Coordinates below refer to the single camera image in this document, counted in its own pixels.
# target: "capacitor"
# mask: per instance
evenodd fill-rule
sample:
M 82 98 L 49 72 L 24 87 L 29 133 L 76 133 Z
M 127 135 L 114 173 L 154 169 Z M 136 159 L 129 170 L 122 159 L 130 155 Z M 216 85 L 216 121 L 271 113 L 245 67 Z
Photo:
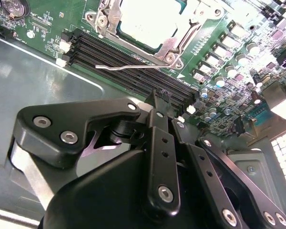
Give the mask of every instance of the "capacitor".
M 216 115 L 217 115 L 216 108 L 211 108 L 211 109 L 209 110 L 209 116 L 210 116 L 211 118 L 214 118 Z
M 209 116 L 209 113 L 205 113 L 204 114 L 204 121 L 205 122 L 209 122 L 211 120 L 210 116 Z
M 257 92 L 252 92 L 251 98 L 252 98 L 254 104 L 259 104 L 261 102 L 261 98 L 259 97 Z
M 252 76 L 252 79 L 253 79 L 253 81 L 254 81 L 256 87 L 261 87 L 261 86 L 263 86 L 263 82 L 262 82 L 261 77 L 259 76 L 259 74 L 254 74 L 254 75 Z
M 233 65 L 227 66 L 225 68 L 225 71 L 227 72 L 229 78 L 233 78 L 237 74 L 237 70 L 235 70 L 235 67 Z
M 218 76 L 215 78 L 215 83 L 217 87 L 223 87 L 225 85 L 225 80 L 222 76 Z
M 236 59 L 237 63 L 241 66 L 245 66 L 249 63 L 249 59 L 243 53 L 237 55 L 235 59 Z
M 201 89 L 200 97 L 202 97 L 204 99 L 206 99 L 208 97 L 208 89 L 207 88 Z
M 252 56 L 258 55 L 261 51 L 259 46 L 255 42 L 248 44 L 246 48 L 249 54 Z

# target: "black mechanical arm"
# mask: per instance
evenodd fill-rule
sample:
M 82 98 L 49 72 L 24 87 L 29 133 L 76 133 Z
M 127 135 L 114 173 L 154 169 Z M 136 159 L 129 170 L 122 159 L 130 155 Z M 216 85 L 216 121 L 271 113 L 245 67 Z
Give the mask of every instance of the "black mechanical arm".
M 9 154 L 46 209 L 41 229 L 286 229 L 286 215 L 206 137 L 174 119 L 168 93 L 19 111 Z M 130 144 L 77 177 L 81 155 Z

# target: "black metal bracket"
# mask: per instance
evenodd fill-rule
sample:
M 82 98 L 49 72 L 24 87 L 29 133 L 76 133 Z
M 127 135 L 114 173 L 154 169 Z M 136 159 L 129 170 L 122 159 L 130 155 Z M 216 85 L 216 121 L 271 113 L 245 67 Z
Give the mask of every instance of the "black metal bracket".
M 124 171 L 127 160 L 144 154 L 140 205 L 153 223 L 178 215 L 188 219 L 180 210 L 186 201 L 181 199 L 177 169 L 177 161 L 182 161 L 190 182 L 202 187 L 217 228 L 286 229 L 286 215 L 210 139 L 201 137 L 195 142 L 187 126 L 174 119 L 168 92 L 154 90 L 146 102 L 153 109 L 141 110 L 128 99 L 27 107 L 17 115 L 13 136 L 18 147 L 47 164 L 47 174 L 51 167 L 53 173 L 73 168 L 88 149 L 131 144 L 136 151 L 128 151 L 125 155 L 131 156 L 123 157 L 119 166 Z M 65 131 L 72 133 L 69 139 L 63 138 Z M 77 181 L 88 186 L 85 179 L 92 182 L 117 165 L 109 164 L 100 169 L 103 172 L 96 170 L 91 178 L 75 179 L 65 189 Z

